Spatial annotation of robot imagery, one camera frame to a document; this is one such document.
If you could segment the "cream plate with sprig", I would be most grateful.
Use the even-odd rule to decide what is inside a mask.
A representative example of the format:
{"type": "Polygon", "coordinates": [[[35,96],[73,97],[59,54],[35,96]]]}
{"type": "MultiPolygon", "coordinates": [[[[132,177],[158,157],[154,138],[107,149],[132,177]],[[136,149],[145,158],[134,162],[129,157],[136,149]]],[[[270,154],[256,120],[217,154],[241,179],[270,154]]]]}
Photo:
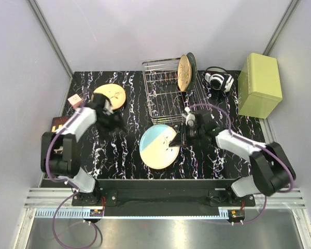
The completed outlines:
{"type": "Polygon", "coordinates": [[[143,163],[154,170],[170,166],[179,154],[179,146],[169,146],[176,134],[172,127],[165,124],[148,128],[139,143],[139,154],[143,163]]]}

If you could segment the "yellow floral plate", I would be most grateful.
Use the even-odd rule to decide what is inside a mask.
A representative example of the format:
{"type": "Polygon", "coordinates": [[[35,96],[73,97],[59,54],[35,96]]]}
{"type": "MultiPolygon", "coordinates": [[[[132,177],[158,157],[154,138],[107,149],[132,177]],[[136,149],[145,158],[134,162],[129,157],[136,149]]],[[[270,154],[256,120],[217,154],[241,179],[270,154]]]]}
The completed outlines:
{"type": "Polygon", "coordinates": [[[94,101],[96,94],[103,94],[109,98],[113,110],[120,109],[126,102],[126,92],[118,84],[105,84],[96,88],[91,96],[94,101]]]}

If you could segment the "beige leaf pattern plate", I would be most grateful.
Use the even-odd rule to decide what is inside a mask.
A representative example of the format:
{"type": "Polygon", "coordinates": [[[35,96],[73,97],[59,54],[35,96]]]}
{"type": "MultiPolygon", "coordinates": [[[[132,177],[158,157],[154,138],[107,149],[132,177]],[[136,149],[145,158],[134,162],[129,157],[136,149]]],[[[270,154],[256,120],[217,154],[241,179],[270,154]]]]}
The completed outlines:
{"type": "Polygon", "coordinates": [[[178,88],[181,92],[186,91],[192,76],[192,67],[188,57],[181,56],[178,64],[178,88]]]}

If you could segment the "blue glazed plate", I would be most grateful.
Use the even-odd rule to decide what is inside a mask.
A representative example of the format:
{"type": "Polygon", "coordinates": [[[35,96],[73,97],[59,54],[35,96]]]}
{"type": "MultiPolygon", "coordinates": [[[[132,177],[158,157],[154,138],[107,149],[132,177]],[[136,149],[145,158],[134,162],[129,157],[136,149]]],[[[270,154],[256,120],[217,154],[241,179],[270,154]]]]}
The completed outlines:
{"type": "Polygon", "coordinates": [[[197,77],[197,65],[196,65],[196,59],[193,53],[189,52],[186,54],[187,58],[189,59],[191,69],[192,69],[192,75],[190,83],[187,86],[187,91],[191,91],[194,88],[194,85],[196,83],[196,77],[197,77]]]}

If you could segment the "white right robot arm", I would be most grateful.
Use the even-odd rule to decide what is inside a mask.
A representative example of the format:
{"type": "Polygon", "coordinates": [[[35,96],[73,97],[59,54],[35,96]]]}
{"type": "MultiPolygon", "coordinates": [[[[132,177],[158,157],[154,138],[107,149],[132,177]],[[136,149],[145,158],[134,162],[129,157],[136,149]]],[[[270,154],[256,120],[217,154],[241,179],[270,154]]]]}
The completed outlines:
{"type": "Polygon", "coordinates": [[[196,140],[205,140],[250,164],[251,175],[238,178],[225,192],[229,205],[238,205],[247,195],[261,193],[269,197],[293,188],[296,174],[280,144],[256,142],[230,128],[221,127],[205,110],[193,113],[186,108],[183,118],[185,121],[181,123],[169,147],[187,147],[196,140]]]}

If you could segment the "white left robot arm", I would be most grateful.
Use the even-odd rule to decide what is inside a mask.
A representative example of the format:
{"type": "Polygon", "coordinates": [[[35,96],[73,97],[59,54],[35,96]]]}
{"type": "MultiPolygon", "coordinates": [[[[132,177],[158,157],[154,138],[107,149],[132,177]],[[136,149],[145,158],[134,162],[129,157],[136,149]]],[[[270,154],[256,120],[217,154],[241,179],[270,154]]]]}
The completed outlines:
{"type": "Polygon", "coordinates": [[[95,93],[93,100],[83,102],[63,126],[41,137],[41,170],[54,183],[70,184],[84,193],[90,205],[101,201],[96,180],[81,168],[78,142],[84,133],[95,126],[100,140],[108,140],[117,130],[126,131],[120,111],[114,110],[112,100],[95,93]]]}

